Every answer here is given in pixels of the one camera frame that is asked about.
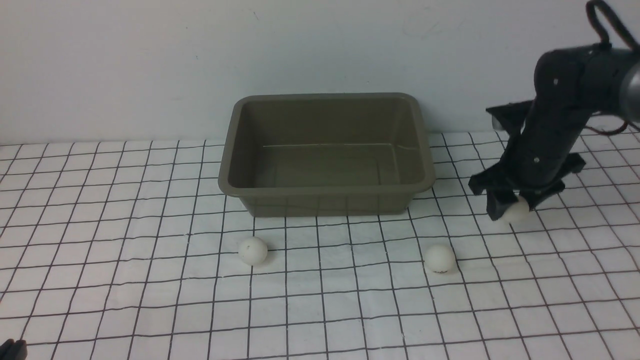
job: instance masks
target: black cable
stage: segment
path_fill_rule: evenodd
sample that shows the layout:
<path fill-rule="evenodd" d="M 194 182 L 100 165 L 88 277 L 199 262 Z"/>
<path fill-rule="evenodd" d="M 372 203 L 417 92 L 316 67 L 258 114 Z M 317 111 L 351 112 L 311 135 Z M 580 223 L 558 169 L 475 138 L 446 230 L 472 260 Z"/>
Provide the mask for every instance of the black cable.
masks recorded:
<path fill-rule="evenodd" d="M 600 37 L 600 46 L 604 48 L 611 48 L 611 41 L 609 40 L 609 33 L 602 26 L 602 23 L 598 19 L 598 15 L 596 14 L 596 8 L 600 10 L 602 15 L 609 21 L 609 24 L 613 28 L 613 30 L 618 34 L 618 36 L 622 39 L 622 41 L 629 46 L 634 52 L 640 52 L 640 44 L 634 39 L 634 36 L 631 35 L 627 27 L 622 23 L 622 20 L 616 15 L 616 12 L 607 4 L 604 0 L 590 0 L 587 2 L 586 10 L 587 10 L 587 19 L 589 19 L 589 23 L 591 27 L 595 30 L 595 32 Z M 591 126 L 586 126 L 587 129 L 593 131 L 596 134 L 612 136 L 622 133 L 629 126 L 633 127 L 636 131 L 640 131 L 640 127 L 637 125 L 627 121 L 626 119 L 622 119 L 624 124 L 615 130 L 604 131 L 598 130 Z"/>
<path fill-rule="evenodd" d="M 606 3 L 604 0 L 590 0 L 587 2 L 586 10 L 587 10 L 587 18 L 589 19 L 589 23 L 591 27 L 598 33 L 600 37 L 600 45 L 604 47 L 611 47 L 611 42 L 609 41 L 609 34 L 607 30 L 602 26 L 600 20 L 598 19 L 598 15 L 596 15 L 596 8 L 600 10 L 602 15 L 609 21 L 613 30 L 615 30 L 616 34 L 624 41 L 624 43 L 629 46 L 629 49 L 640 52 L 640 45 L 634 39 L 633 35 L 629 32 L 627 27 L 622 23 L 620 18 L 616 15 L 613 9 Z"/>

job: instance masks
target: table surface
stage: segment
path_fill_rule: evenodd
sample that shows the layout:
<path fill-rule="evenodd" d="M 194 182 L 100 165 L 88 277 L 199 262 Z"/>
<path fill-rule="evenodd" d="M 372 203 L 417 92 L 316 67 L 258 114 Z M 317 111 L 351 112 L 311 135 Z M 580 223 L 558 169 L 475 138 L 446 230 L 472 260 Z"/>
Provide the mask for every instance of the table surface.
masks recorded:
<path fill-rule="evenodd" d="M 221 141 L 0 147 L 0 340 L 40 359 L 638 359 L 640 136 L 513 226 L 468 177 L 497 133 L 431 135 L 438 181 L 380 217 L 252 218 Z M 237 243 L 260 236 L 265 264 Z M 458 268 L 431 274 L 429 245 Z"/>

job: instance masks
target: olive green tray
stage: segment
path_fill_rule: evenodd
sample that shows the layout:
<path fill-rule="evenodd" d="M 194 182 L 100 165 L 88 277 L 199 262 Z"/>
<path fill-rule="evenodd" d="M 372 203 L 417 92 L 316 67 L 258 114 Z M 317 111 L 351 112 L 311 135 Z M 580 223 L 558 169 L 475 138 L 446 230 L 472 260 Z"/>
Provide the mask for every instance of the olive green tray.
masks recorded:
<path fill-rule="evenodd" d="M 242 99 L 218 178 L 255 217 L 400 213 L 434 182 L 422 114 L 406 94 Z"/>

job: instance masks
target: grid paper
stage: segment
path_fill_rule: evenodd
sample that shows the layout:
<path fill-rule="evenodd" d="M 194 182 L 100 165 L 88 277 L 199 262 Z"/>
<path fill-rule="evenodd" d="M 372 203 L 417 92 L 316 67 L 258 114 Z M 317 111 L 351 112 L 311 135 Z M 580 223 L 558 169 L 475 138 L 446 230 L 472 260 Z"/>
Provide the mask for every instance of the grid paper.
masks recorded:
<path fill-rule="evenodd" d="M 502 133 L 431 135 L 438 181 L 380 217 L 252 218 L 222 142 L 0 147 L 0 341 L 39 359 L 639 359 L 640 137 L 513 226 L 468 178 Z M 259 236 L 250 268 L 237 242 Z M 446 243 L 458 271 L 431 274 Z"/>

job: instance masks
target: white ball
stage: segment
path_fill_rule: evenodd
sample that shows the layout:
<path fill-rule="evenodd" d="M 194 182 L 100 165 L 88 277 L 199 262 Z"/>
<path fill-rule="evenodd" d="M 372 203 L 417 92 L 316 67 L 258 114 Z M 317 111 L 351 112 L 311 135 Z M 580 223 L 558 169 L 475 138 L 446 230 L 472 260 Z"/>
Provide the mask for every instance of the white ball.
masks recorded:
<path fill-rule="evenodd" d="M 238 245 L 238 255 L 243 263 L 255 266 L 267 258 L 267 244 L 260 238 L 248 238 Z"/>
<path fill-rule="evenodd" d="M 456 266 L 456 255 L 448 245 L 432 245 L 424 252 L 424 266 L 432 272 L 444 274 Z"/>
<path fill-rule="evenodd" d="M 529 214 L 529 203 L 518 195 L 518 202 L 514 202 L 507 211 L 504 212 L 500 220 L 513 223 L 518 222 L 527 217 Z"/>

